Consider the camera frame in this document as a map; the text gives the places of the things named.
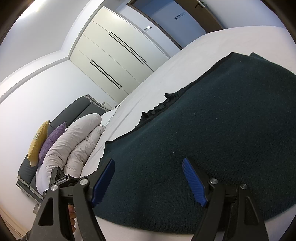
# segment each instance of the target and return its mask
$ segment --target purple pillow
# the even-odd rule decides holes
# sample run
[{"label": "purple pillow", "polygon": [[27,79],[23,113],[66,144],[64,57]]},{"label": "purple pillow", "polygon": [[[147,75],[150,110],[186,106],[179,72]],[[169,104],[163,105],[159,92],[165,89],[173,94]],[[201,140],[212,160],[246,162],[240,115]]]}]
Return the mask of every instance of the purple pillow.
[{"label": "purple pillow", "polygon": [[52,133],[49,135],[49,137],[45,140],[43,143],[41,150],[39,152],[39,161],[38,166],[41,166],[43,164],[43,160],[48,153],[49,149],[52,147],[52,145],[59,139],[59,137],[65,133],[66,130],[66,122],[58,126],[56,129],[52,131]]}]

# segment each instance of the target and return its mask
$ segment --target door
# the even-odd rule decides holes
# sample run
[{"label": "door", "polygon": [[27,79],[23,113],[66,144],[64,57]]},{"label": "door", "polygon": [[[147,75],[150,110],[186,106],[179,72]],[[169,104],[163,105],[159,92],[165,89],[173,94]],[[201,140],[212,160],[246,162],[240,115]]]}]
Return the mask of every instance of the door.
[{"label": "door", "polygon": [[224,29],[211,11],[199,0],[174,0],[186,10],[207,32]]}]

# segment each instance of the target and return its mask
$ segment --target metal screw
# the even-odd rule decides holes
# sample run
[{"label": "metal screw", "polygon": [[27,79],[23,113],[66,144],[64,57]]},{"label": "metal screw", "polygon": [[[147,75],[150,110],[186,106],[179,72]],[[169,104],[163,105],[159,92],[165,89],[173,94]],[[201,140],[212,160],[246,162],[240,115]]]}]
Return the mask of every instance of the metal screw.
[{"label": "metal screw", "polygon": [[217,180],[216,178],[212,178],[212,179],[210,180],[210,183],[211,183],[211,184],[217,184],[217,183],[218,183],[218,180]]},{"label": "metal screw", "polygon": [[86,185],[88,183],[88,180],[87,179],[82,179],[79,183],[81,185]]},{"label": "metal screw", "polygon": [[248,188],[247,184],[244,184],[244,183],[241,184],[241,189],[246,190],[247,188]]},{"label": "metal screw", "polygon": [[57,185],[52,185],[50,189],[51,189],[52,191],[55,191],[55,190],[57,190],[57,188],[58,188]]}]

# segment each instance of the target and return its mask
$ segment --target light switch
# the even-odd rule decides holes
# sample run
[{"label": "light switch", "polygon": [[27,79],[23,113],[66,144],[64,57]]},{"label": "light switch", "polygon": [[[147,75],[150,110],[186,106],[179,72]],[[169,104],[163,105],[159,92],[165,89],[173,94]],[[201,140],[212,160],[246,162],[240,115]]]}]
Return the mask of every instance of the light switch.
[{"label": "light switch", "polygon": [[148,25],[148,26],[144,29],[144,31],[147,32],[149,29],[151,29],[151,26],[150,26],[150,25]]}]

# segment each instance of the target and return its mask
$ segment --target white duvet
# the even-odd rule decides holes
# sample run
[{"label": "white duvet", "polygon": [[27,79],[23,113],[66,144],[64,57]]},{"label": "white duvet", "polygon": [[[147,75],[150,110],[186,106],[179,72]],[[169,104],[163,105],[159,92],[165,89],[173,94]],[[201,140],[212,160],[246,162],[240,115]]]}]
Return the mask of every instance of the white duvet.
[{"label": "white duvet", "polygon": [[49,187],[51,171],[60,167],[66,175],[80,177],[90,154],[97,145],[104,128],[99,114],[89,114],[73,122],[53,144],[43,164],[36,172],[36,187],[43,194]]}]

